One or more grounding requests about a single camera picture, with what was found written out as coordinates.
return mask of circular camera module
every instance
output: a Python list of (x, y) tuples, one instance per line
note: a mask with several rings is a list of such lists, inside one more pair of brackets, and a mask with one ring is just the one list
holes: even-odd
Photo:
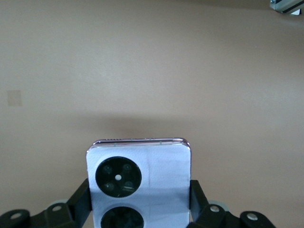
[(96, 170), (96, 182), (100, 190), (116, 198), (133, 194), (141, 181), (142, 174), (138, 166), (124, 157), (108, 158)]
[(101, 228), (143, 228), (143, 218), (132, 208), (117, 207), (104, 214)]

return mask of smartphone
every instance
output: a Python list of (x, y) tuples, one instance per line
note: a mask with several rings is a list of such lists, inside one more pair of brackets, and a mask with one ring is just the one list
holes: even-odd
[(191, 149), (185, 139), (99, 140), (86, 162), (95, 228), (188, 225)]

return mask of phone holder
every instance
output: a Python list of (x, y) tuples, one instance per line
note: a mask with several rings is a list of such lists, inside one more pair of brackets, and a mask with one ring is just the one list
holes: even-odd
[[(56, 203), (30, 216), (28, 210), (11, 210), (0, 216), (0, 228), (81, 228), (92, 210), (89, 182), (86, 179), (66, 203)], [(190, 181), (190, 212), (186, 228), (275, 228), (256, 211), (244, 211), (240, 218), (221, 206), (209, 204), (197, 180)]]

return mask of metal bolt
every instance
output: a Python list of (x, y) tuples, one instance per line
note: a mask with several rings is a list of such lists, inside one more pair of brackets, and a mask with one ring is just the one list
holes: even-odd
[(247, 218), (249, 218), (252, 221), (257, 221), (257, 216), (253, 213), (247, 214)]
[(219, 212), (219, 208), (217, 206), (214, 206), (214, 205), (210, 207), (210, 210), (212, 212)]
[(55, 206), (55, 207), (53, 207), (52, 208), (52, 211), (58, 211), (58, 210), (60, 210), (60, 209), (62, 209), (62, 206)]
[(13, 214), (13, 215), (10, 217), (10, 219), (17, 219), (17, 218), (19, 218), (21, 215), (22, 215), (21, 213), (17, 212), (17, 213), (15, 213), (15, 214)]

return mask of phone back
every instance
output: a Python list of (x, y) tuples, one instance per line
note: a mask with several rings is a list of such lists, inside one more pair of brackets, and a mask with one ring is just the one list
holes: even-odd
[(86, 155), (95, 228), (189, 223), (189, 143), (182, 138), (100, 140)]

